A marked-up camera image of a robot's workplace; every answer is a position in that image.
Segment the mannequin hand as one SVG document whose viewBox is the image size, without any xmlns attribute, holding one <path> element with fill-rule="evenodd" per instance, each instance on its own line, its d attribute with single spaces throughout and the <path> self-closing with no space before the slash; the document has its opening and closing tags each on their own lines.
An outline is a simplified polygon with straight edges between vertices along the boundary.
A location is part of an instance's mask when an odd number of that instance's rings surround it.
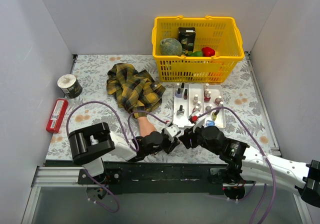
<svg viewBox="0 0 320 224">
<path fill-rule="evenodd" d="M 162 136 L 159 132 L 157 132 L 156 128 L 152 123 L 149 122 L 146 116 L 138 117 L 137 118 L 138 126 L 139 126 L 139 133 L 140 136 L 138 138 L 138 144 L 140 154 L 152 155 L 154 156 L 155 153 L 159 152 L 160 144 Z"/>
</svg>

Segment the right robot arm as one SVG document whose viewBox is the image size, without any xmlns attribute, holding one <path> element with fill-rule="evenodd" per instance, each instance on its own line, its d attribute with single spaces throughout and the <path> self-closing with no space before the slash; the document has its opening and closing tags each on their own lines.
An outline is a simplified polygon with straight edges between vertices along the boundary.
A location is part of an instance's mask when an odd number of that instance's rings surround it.
<svg viewBox="0 0 320 224">
<path fill-rule="evenodd" d="M 299 196 L 305 203 L 320 206 L 320 163 L 296 162 L 263 155 L 245 142 L 225 137 L 215 126 L 187 128 L 179 140 L 184 146 L 198 146 L 217 155 L 227 164 L 226 182 L 240 180 L 273 185 Z"/>
</svg>

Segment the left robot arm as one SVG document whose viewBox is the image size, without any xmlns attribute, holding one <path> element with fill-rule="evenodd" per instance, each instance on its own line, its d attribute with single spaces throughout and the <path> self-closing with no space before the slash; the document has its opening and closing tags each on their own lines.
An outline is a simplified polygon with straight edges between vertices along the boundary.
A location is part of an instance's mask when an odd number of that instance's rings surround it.
<svg viewBox="0 0 320 224">
<path fill-rule="evenodd" d="M 126 140 L 110 131 L 107 123 L 91 125 L 71 132 L 68 136 L 72 161 L 84 167 L 95 184 L 106 180 L 102 156 L 112 154 L 131 163 L 142 161 L 146 156 L 164 151 L 170 153 L 178 144 L 181 130 L 175 124 L 168 124 L 161 132 L 136 138 L 138 151 L 134 151 Z"/>
</svg>

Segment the yellow plaid shirt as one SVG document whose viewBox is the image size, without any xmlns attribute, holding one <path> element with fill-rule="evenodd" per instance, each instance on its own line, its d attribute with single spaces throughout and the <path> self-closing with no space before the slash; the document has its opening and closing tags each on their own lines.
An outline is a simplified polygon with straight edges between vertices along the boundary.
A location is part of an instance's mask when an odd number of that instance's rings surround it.
<svg viewBox="0 0 320 224">
<path fill-rule="evenodd" d="M 120 108 L 133 113 L 137 119 L 145 117 L 162 104 L 166 88 L 144 69 L 137 71 L 132 64 L 117 63 L 107 72 L 106 90 Z"/>
</svg>

